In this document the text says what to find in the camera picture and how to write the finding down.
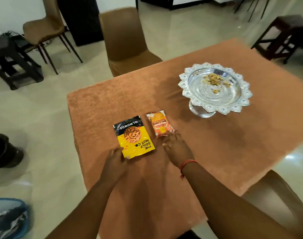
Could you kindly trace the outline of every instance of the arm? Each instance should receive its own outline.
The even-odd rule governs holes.
[[[183,161],[194,159],[179,133],[170,134],[163,146],[170,161],[178,168]],[[188,163],[182,173],[219,239],[294,238],[284,227],[234,194],[198,163]]]
[[[122,148],[111,150],[98,182],[46,239],[95,239],[110,194],[115,184],[127,171],[127,161],[122,158]]]

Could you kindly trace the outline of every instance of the scalloped rim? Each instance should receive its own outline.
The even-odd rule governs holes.
[[[207,103],[204,103],[200,100],[198,100],[196,97],[193,96],[193,94],[190,92],[189,85],[188,85],[188,79],[189,76],[195,72],[196,70],[203,69],[203,68],[214,68],[219,69],[224,72],[227,72],[229,75],[233,76],[237,82],[240,85],[241,88],[241,96],[240,98],[235,101],[234,103],[230,105],[223,105],[223,106],[214,106]],[[233,71],[231,68],[224,68],[220,64],[210,64],[210,63],[204,63],[204,64],[194,64],[190,68],[185,68],[185,72],[179,75],[181,81],[179,82],[179,86],[183,89],[182,95],[190,98],[191,103],[195,106],[201,106],[203,109],[205,109],[207,112],[220,112],[223,115],[227,115],[230,111],[233,112],[241,112],[241,109],[243,106],[250,105],[249,98],[252,97],[252,92],[249,90],[250,84],[245,82],[243,80],[242,75],[237,74]]]

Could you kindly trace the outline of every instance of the dark brown stool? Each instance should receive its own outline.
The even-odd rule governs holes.
[[[281,31],[275,39],[262,40],[266,33],[276,27]],[[301,15],[288,15],[277,17],[271,25],[265,30],[261,37],[255,42],[251,49],[256,48],[261,55],[268,59],[284,58],[284,64],[292,56],[295,50],[303,42],[303,17]],[[261,43],[270,43],[267,49],[261,47]]]
[[[5,57],[10,57],[12,61],[7,61]],[[13,68],[13,65],[16,64],[23,68],[25,72],[17,74],[16,69]],[[14,41],[8,36],[0,36],[0,77],[9,85],[11,90],[18,89],[14,81],[26,77],[30,77],[36,82],[41,82],[43,76],[38,72],[38,68],[41,68],[41,66],[31,59]]]

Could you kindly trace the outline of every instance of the yellow and black packet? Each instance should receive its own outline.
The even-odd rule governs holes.
[[[114,130],[124,157],[133,158],[155,149],[140,116],[115,124]]]

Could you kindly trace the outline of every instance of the hand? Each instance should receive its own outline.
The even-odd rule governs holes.
[[[128,158],[124,158],[122,150],[124,148],[114,148],[107,155],[101,173],[100,181],[115,186],[120,178],[127,172]]]
[[[169,134],[164,140],[163,147],[170,162],[178,168],[185,160],[194,159],[192,151],[178,132]]]

